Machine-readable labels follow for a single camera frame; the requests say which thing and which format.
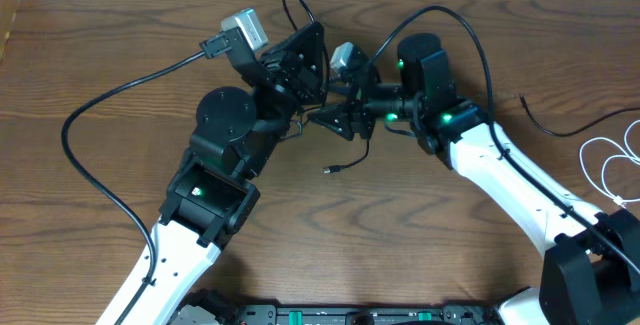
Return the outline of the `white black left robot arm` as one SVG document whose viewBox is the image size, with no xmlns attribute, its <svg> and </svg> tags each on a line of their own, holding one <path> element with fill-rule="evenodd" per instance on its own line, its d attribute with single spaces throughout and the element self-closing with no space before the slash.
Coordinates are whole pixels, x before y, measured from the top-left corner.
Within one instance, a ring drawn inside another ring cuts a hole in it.
<svg viewBox="0 0 640 325">
<path fill-rule="evenodd" d="M 208 58 L 226 55 L 252 90 L 219 87 L 201 99 L 196 127 L 151 230 L 155 247 L 143 250 L 100 323 L 168 323 L 257 203 L 260 193 L 250 181 L 295 115 L 322 102 L 323 46 L 318 22 L 261 56 L 239 26 L 201 43 Z"/>
</svg>

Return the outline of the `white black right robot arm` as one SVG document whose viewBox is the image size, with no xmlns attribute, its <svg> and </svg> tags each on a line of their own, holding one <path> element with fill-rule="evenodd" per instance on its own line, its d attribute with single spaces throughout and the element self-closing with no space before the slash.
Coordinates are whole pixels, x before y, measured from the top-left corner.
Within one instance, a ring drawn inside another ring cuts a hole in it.
<svg viewBox="0 0 640 325">
<path fill-rule="evenodd" d="M 496 304 L 497 324 L 626 324 L 639 316 L 639 222 L 627 210 L 602 212 L 527 158 L 459 95 L 446 52 L 433 34 L 397 49 L 401 81 L 386 85 L 367 55 L 344 43 L 331 57 L 345 100 L 313 121 L 345 139 L 370 138 L 379 120 L 406 121 L 428 154 L 488 194 L 525 232 L 543 259 L 538 287 Z"/>
</svg>

